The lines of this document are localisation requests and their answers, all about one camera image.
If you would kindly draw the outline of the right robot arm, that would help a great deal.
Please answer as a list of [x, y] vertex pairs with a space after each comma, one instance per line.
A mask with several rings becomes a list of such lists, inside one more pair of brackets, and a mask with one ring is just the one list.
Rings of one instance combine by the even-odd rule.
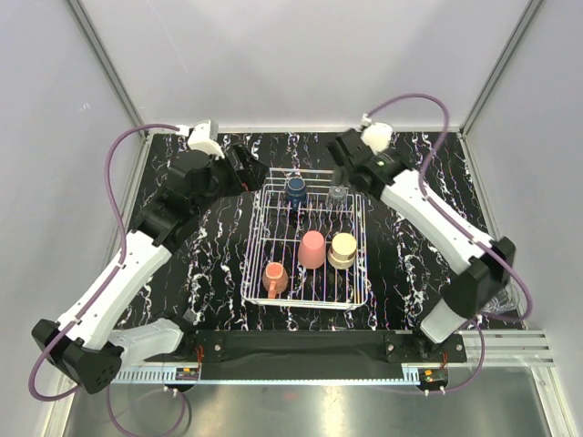
[[327, 144], [335, 164], [334, 182], [402, 215], [454, 272], [440, 300], [420, 321], [422, 333], [412, 341], [417, 358], [434, 361], [445, 351], [445, 340], [506, 287], [516, 247], [508, 238], [494, 239], [479, 230], [429, 187], [421, 187], [419, 171], [390, 147], [390, 128], [374, 130], [350, 128]]

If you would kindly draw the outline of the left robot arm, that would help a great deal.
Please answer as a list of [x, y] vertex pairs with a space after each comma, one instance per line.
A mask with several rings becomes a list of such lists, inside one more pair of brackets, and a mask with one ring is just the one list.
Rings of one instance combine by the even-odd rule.
[[262, 188], [267, 165], [237, 144], [241, 167], [225, 157], [188, 150], [170, 164], [157, 194], [135, 216], [119, 254], [89, 290], [58, 320], [40, 320], [32, 336], [41, 361], [50, 362], [89, 394], [104, 390], [119, 371], [158, 355], [187, 361], [196, 331], [180, 316], [116, 330], [122, 312], [158, 269], [199, 228], [220, 199]]

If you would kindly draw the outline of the orange ceramic mug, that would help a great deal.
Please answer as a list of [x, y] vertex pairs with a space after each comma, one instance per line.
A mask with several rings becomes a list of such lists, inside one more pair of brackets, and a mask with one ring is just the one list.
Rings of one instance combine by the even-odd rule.
[[289, 276], [280, 262], [270, 262], [263, 271], [261, 281], [268, 292], [268, 298], [276, 299], [286, 290]]

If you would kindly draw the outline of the dark blue glass cup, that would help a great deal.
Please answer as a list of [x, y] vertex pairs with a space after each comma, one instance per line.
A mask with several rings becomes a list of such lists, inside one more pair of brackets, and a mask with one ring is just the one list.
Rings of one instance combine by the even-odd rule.
[[290, 178], [286, 182], [285, 193], [291, 210], [297, 211], [299, 207], [306, 205], [307, 188], [303, 178]]

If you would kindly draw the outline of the clear plastic measuring cup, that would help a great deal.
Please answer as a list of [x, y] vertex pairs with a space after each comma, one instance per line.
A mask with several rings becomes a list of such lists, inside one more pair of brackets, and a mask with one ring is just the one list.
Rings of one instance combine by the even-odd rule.
[[484, 314], [503, 315], [518, 308], [519, 298], [510, 290], [501, 290], [482, 308]]

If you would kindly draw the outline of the cream brown paper cup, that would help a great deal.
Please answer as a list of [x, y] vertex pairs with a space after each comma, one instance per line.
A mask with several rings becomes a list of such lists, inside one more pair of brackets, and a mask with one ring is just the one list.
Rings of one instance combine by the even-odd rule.
[[355, 261], [356, 238], [350, 233], [338, 233], [332, 238], [328, 261], [335, 269], [349, 269]]

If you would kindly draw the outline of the pink plastic cup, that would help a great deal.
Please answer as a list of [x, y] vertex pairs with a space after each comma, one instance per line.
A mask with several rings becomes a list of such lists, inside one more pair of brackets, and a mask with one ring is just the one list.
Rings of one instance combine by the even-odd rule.
[[310, 230], [302, 237], [298, 250], [298, 262], [306, 269], [318, 269], [326, 258], [325, 239], [317, 230]]

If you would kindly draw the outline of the clear glass cup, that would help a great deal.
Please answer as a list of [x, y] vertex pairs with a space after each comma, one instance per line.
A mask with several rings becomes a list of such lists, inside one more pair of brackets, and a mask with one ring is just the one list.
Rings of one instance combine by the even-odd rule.
[[331, 186], [326, 196], [325, 205], [329, 210], [342, 210], [347, 201], [348, 189], [343, 186]]

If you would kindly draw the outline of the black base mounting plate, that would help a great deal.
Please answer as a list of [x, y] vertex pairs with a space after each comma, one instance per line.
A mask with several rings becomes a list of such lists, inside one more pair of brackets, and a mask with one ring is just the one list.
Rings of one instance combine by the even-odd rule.
[[467, 362], [459, 334], [431, 346], [394, 330], [201, 330], [193, 346], [204, 381], [395, 379], [404, 364]]

